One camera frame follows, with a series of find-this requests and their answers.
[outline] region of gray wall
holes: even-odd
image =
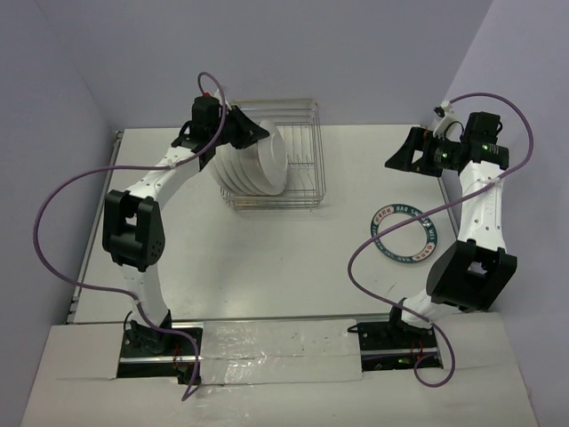
[[[50,325],[61,323],[70,286],[39,263],[32,222],[48,191],[108,162],[112,133],[82,78],[32,0],[0,2],[0,425],[28,401]],[[49,258],[76,275],[101,180],[77,184],[45,218]]]
[[[491,0],[37,0],[116,127],[180,125],[211,71],[233,98],[313,97],[327,124],[417,123]]]
[[[489,91],[512,99],[535,132],[526,169],[505,182],[502,222],[518,271],[495,304],[506,322],[541,427],[566,426],[569,408],[569,4],[566,0],[494,0],[454,79],[449,97]],[[456,109],[502,113],[500,144],[513,163],[525,155],[521,122],[498,101],[462,101]],[[458,197],[458,180],[445,184]]]

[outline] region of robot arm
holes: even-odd
[[[435,111],[441,117],[435,130],[413,128],[386,167],[430,176],[440,176],[443,169],[456,170],[463,196],[482,189],[508,168],[508,149],[496,145],[499,116],[471,114],[459,143],[446,139],[448,127],[457,123],[451,104],[446,101]],[[415,150],[423,155],[413,162]],[[501,234],[502,190],[503,182],[498,181],[463,204],[457,241],[431,267],[426,288],[402,301],[405,307],[433,321],[459,310],[490,308],[517,267],[517,258],[506,253]],[[390,317],[405,328],[430,328],[406,311],[393,309]]]
[[[225,125],[214,146],[199,159],[176,165],[209,143],[220,126],[221,111],[217,97],[207,93],[197,97],[192,119],[182,126],[178,138],[156,165],[158,170],[147,173],[124,191],[111,190],[105,197],[103,248],[120,266],[126,288],[139,296],[148,319],[163,329],[172,327],[172,318],[157,270],[165,247],[161,210],[187,180],[204,170],[215,155],[215,147],[230,142],[236,149],[246,149],[270,136],[238,107],[228,105]],[[147,350],[162,353],[166,336],[149,327],[138,310],[132,312],[132,337]]]

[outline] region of wire dish rack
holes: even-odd
[[[272,120],[288,157],[284,192],[279,196],[238,196],[221,189],[235,210],[314,209],[325,196],[325,168],[318,105],[313,100],[232,101],[252,121]]]

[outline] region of blue ring label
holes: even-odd
[[[373,216],[371,227],[372,236],[375,236],[379,232],[381,222],[392,214],[419,216],[422,214],[422,212],[416,207],[403,204],[383,206],[382,209],[377,211]],[[423,227],[423,229],[425,229],[425,234],[427,236],[427,242],[425,243],[425,246],[417,254],[412,256],[394,254],[393,252],[389,251],[385,245],[383,245],[381,239],[376,240],[374,242],[375,245],[384,255],[397,262],[411,264],[426,260],[433,254],[433,252],[435,252],[435,249],[437,248],[437,229],[429,217],[418,220],[417,222]]]

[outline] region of stacked plates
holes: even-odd
[[[285,142],[275,124],[263,120],[260,127],[270,136],[248,149],[225,144],[216,149],[208,164],[213,179],[229,193],[238,196],[276,196],[285,190]]]

